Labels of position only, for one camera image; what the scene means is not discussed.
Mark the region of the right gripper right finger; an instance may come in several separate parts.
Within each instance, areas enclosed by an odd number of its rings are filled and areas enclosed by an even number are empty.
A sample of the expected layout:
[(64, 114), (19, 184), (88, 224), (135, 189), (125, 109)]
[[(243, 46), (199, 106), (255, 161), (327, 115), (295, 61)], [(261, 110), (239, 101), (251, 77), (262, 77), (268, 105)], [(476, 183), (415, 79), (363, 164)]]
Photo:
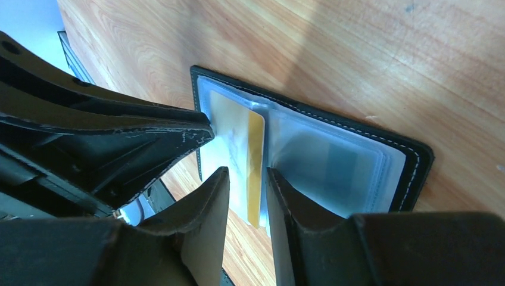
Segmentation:
[(278, 285), (503, 285), (504, 220), (487, 212), (340, 217), (268, 169)]

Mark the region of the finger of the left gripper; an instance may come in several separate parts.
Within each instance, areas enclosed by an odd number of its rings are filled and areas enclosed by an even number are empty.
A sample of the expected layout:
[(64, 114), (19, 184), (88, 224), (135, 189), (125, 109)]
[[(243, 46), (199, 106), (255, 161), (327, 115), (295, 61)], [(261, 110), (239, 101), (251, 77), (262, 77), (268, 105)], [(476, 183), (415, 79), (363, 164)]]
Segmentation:
[(34, 97), (108, 116), (141, 116), (210, 124), (199, 111), (158, 104), (84, 82), (41, 59), (1, 33), (1, 82)]

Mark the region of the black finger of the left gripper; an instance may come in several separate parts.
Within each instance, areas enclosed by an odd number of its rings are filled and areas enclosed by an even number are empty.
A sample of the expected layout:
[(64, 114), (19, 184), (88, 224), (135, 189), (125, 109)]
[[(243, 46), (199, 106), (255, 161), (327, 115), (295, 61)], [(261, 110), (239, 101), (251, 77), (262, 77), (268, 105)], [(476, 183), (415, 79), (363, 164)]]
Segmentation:
[(1, 213), (109, 216), (213, 139), (203, 115), (1, 113)]

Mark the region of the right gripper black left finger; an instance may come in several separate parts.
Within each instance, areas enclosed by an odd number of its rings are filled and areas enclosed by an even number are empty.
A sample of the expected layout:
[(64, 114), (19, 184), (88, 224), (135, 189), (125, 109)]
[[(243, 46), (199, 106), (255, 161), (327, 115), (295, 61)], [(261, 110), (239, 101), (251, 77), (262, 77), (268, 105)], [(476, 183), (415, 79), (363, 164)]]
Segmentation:
[(219, 285), (229, 170), (139, 226), (117, 219), (1, 223), (2, 285)]

